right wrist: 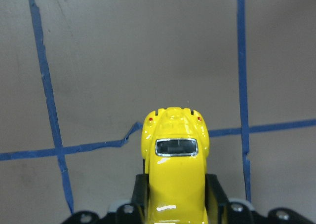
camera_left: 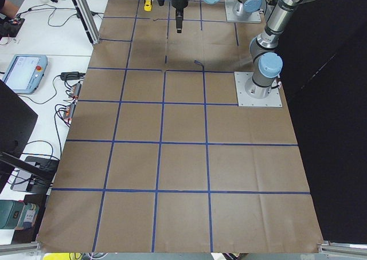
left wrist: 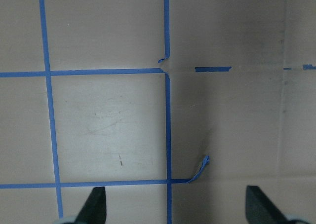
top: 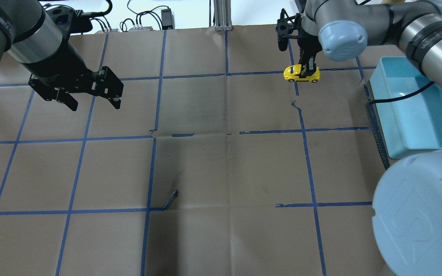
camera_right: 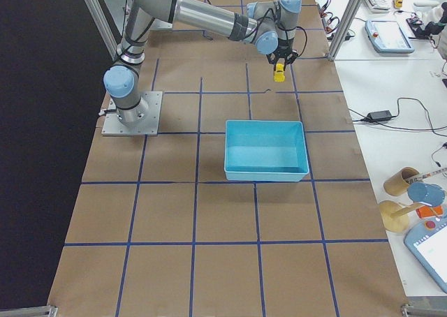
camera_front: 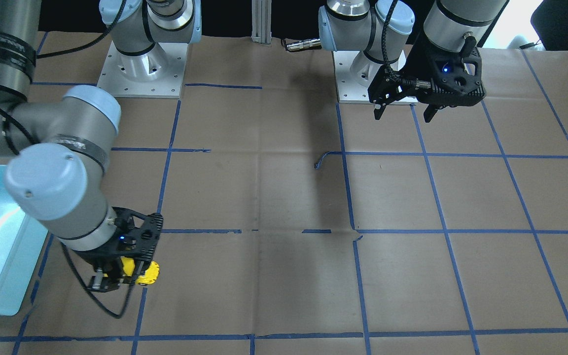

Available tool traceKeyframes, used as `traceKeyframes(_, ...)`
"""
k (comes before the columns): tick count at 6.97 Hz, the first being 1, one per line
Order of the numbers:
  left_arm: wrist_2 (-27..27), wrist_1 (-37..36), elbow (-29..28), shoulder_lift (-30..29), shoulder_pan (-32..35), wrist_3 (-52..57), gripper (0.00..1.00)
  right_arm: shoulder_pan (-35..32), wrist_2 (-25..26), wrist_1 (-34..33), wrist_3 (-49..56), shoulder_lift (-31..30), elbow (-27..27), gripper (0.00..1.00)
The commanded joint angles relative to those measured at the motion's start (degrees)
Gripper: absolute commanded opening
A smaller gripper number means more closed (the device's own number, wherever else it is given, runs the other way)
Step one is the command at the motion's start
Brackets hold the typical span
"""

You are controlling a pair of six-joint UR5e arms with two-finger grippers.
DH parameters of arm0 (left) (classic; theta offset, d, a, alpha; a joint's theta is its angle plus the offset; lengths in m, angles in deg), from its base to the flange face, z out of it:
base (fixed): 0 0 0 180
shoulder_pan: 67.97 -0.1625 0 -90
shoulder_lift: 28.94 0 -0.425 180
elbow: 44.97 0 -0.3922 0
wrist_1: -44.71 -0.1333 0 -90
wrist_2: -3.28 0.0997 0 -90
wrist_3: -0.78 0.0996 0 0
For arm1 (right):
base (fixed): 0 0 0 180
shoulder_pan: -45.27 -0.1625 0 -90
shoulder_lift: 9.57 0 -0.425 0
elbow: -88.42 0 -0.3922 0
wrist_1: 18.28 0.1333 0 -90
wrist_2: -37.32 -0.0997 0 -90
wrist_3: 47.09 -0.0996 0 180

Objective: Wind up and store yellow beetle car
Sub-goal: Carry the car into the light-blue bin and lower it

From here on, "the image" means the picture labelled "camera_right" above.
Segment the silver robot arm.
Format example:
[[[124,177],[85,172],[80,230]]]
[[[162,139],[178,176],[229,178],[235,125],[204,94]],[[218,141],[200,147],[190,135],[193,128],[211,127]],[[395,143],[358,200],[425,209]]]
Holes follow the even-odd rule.
[[[176,21],[225,36],[231,41],[253,44],[275,68],[279,60],[292,64],[299,56],[293,41],[302,0],[274,0],[247,4],[246,14],[234,13],[198,0],[133,0],[115,60],[103,83],[115,104],[115,119],[135,127],[157,119],[150,103],[138,91],[139,72],[145,60],[145,45],[155,20]]]

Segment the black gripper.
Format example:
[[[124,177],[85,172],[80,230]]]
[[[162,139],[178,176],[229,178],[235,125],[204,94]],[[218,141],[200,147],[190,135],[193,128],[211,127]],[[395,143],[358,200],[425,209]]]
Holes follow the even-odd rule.
[[[293,64],[298,58],[298,52],[291,48],[280,49],[279,47],[273,52],[266,55],[268,63],[275,65],[279,63],[280,59],[283,59],[283,64],[285,66]]]

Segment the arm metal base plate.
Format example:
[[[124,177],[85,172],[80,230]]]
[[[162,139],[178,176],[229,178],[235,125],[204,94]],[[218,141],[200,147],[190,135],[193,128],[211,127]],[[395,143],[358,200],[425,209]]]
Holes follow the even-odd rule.
[[[173,29],[173,25],[171,23],[155,19],[149,29],[151,31],[171,31]]]
[[[140,102],[131,110],[118,109],[111,98],[108,106],[114,112],[105,115],[102,134],[104,136],[157,136],[162,91],[140,91]]]

